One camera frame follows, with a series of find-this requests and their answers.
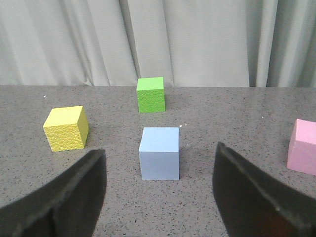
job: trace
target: gray curtain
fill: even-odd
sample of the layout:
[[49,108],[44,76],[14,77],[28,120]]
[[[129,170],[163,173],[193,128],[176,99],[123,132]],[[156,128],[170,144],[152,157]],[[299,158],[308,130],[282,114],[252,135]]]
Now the gray curtain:
[[316,86],[316,0],[0,0],[0,84]]

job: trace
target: light blue cube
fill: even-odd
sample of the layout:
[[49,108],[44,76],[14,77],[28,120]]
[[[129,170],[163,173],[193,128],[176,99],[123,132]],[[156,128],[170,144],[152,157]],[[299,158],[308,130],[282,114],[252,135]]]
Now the light blue cube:
[[179,128],[145,127],[139,159],[142,179],[179,180]]

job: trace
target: textured yellow cube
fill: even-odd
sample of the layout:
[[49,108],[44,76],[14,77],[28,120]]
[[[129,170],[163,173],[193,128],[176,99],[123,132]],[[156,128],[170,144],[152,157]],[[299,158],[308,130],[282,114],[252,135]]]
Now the textured yellow cube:
[[53,152],[84,148],[89,132],[83,106],[52,109],[43,128]]

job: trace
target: speckled granite surface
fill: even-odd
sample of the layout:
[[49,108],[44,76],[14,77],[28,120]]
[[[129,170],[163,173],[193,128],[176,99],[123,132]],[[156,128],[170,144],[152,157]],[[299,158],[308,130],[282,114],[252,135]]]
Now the speckled granite surface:
[[[165,89],[166,112],[139,114],[135,87],[0,86],[0,206],[105,148],[108,184],[95,237],[227,237],[212,195],[218,141],[316,198],[316,176],[288,170],[296,118],[316,121],[313,88]],[[42,125],[55,107],[84,105],[86,148],[52,153]],[[180,128],[180,180],[141,180],[143,127]]]

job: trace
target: cube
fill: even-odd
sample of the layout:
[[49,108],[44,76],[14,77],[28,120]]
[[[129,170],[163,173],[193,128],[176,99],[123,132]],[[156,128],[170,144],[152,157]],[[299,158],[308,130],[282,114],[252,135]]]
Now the cube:
[[296,120],[288,150],[287,168],[316,175],[316,122]]
[[142,179],[179,180],[179,128],[145,127],[139,159]]
[[162,77],[139,78],[136,91],[140,113],[163,112],[166,110]]
[[53,152],[84,148],[89,132],[83,106],[52,109],[43,128]]

